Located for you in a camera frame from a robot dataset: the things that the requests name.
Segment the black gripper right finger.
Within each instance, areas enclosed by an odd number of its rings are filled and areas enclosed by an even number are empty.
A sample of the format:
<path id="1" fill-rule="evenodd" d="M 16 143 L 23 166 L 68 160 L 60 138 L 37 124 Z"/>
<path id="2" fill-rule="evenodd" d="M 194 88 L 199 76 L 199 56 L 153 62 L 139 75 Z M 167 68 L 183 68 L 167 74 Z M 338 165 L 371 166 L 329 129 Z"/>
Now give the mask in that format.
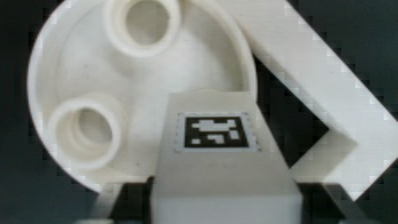
<path id="1" fill-rule="evenodd" d="M 300 183 L 300 224 L 375 224 L 336 183 Z"/>

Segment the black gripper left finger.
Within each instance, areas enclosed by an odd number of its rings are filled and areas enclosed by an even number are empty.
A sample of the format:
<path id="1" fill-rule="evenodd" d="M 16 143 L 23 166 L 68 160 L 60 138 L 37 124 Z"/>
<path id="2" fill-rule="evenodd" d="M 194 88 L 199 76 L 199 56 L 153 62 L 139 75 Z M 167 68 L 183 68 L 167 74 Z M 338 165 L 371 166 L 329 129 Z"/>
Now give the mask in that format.
<path id="1" fill-rule="evenodd" d="M 142 182 L 108 183 L 76 224 L 153 224 L 153 182 L 155 177 Z"/>

